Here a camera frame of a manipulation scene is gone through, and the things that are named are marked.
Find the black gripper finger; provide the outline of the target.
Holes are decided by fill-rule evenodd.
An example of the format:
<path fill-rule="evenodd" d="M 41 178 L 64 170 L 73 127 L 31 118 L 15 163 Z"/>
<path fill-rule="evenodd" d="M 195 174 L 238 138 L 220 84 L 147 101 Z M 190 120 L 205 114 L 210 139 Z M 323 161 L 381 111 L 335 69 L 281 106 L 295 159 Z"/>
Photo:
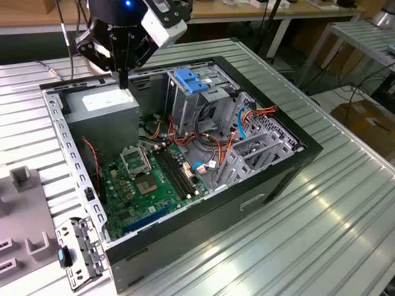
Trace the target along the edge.
<path fill-rule="evenodd" d="M 142 67 L 159 48 L 145 30 L 125 30 L 123 89 L 128 87 L 129 72 Z"/>
<path fill-rule="evenodd" d="M 89 30 L 84 31 L 75 38 L 75 47 L 77 52 L 88 59 L 96 68 L 105 72 L 111 72 L 118 83 L 118 87 L 123 89 L 123 68 L 117 66 L 110 52 L 108 54 L 102 53 L 104 47 L 95 43 Z"/>

